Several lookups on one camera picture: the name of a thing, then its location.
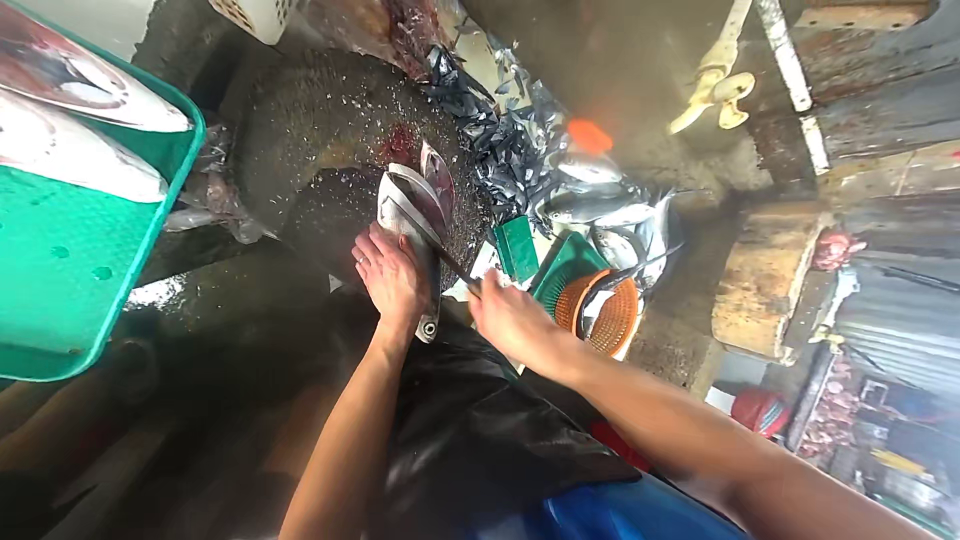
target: wooden chopping block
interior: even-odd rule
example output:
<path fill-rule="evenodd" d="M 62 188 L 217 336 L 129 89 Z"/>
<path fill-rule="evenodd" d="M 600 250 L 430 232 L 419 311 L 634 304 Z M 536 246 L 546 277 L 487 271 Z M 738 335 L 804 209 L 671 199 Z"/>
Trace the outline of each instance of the wooden chopping block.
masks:
<path fill-rule="evenodd" d="M 752 212 L 727 258 L 713 305 L 713 335 L 768 361 L 792 365 L 783 346 L 820 232 L 833 223 L 817 202 Z"/>

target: hand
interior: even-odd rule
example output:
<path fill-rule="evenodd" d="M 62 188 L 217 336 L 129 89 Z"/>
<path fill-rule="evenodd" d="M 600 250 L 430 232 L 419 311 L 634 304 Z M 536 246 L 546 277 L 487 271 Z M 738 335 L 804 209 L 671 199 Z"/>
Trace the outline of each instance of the hand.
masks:
<path fill-rule="evenodd" d="M 489 270 L 480 285 L 481 298 L 468 297 L 477 330 L 509 359 L 524 363 L 549 379 L 558 377 L 563 344 L 582 343 L 558 327 L 543 306 L 516 287 L 501 287 L 496 270 Z"/>
<path fill-rule="evenodd" d="M 380 311 L 380 324 L 413 332 L 426 309 L 429 292 L 410 240 L 373 222 L 355 241 L 351 252 L 357 273 Z"/>

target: concrete wall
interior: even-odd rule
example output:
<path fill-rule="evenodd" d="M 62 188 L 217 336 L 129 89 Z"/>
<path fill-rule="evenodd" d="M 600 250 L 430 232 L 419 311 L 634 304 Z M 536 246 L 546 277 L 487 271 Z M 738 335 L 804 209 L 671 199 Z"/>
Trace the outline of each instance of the concrete wall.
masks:
<path fill-rule="evenodd" d="M 103 47 L 133 58 L 156 0 L 18 0 L 25 8 Z"/>

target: right hand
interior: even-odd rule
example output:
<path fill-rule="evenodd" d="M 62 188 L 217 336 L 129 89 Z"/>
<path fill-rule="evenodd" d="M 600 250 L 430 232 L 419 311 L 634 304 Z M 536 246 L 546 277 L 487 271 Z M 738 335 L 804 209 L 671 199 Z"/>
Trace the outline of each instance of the right hand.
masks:
<path fill-rule="evenodd" d="M 579 340 L 554 324 L 533 296 L 516 287 L 501 287 L 494 269 L 487 271 L 480 293 L 481 298 L 468 296 L 480 334 L 510 360 L 554 379 L 552 364 L 557 355 L 550 349 L 569 338 Z"/>

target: blood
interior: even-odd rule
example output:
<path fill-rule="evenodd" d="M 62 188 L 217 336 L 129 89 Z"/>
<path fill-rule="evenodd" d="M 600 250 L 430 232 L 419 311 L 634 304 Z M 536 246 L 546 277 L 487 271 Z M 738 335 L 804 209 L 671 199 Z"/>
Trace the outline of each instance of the blood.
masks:
<path fill-rule="evenodd" d="M 396 122 L 390 126 L 387 138 L 377 151 L 378 165 L 386 167 L 389 163 L 399 163 L 417 170 L 420 161 L 420 149 L 417 136 L 405 122 Z"/>

